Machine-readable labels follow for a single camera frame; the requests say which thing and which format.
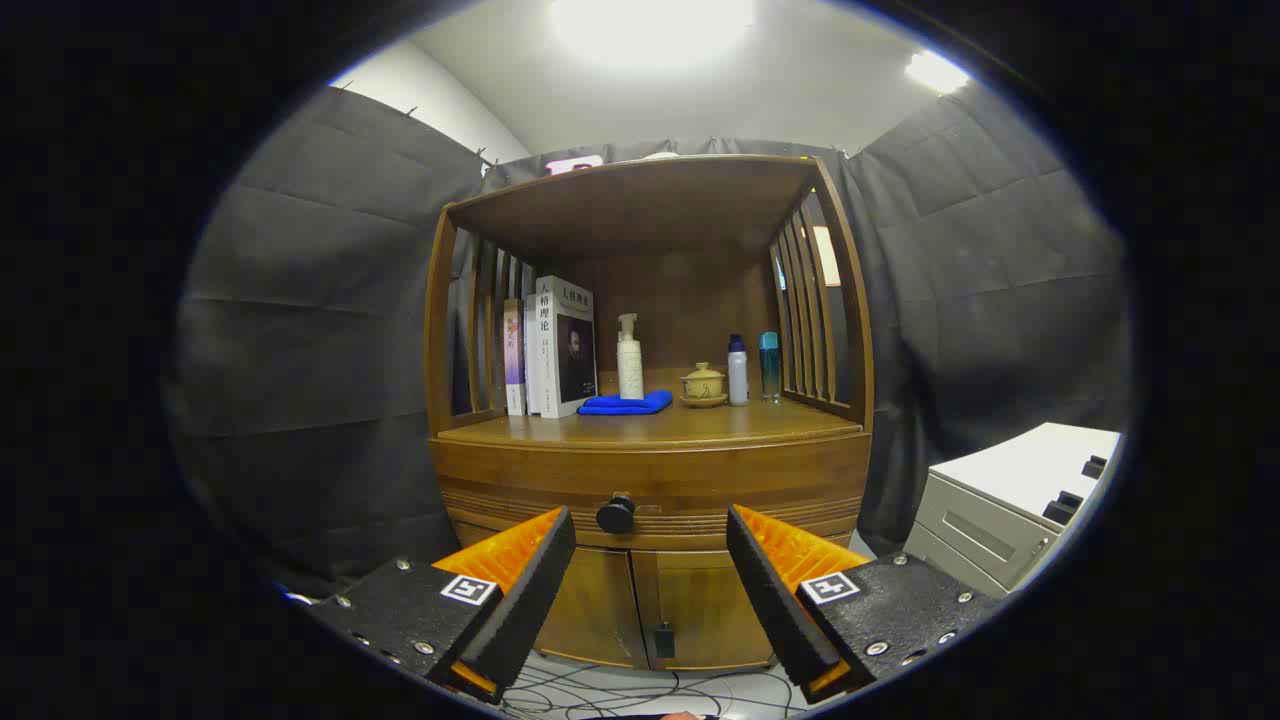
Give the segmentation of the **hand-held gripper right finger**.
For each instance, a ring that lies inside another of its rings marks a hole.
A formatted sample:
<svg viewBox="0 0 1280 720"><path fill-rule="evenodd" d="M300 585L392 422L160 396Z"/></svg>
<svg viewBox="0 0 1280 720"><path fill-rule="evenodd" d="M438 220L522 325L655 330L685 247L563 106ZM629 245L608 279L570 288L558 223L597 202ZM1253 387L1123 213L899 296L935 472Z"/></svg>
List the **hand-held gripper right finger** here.
<svg viewBox="0 0 1280 720"><path fill-rule="evenodd" d="M902 674L1001 605L914 555L868 559L740 503L727 509L724 541L773 655L810 705Z"/></svg>

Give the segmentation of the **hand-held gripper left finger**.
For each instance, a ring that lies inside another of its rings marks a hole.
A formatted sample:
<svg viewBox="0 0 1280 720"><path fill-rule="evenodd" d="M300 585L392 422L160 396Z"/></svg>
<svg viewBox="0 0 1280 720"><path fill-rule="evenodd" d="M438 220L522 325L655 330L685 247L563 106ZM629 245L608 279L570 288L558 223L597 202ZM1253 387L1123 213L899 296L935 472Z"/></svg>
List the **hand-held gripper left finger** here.
<svg viewBox="0 0 1280 720"><path fill-rule="evenodd" d="M401 556L305 606L380 662L498 705L532 652L576 550L566 506L447 557Z"/></svg>

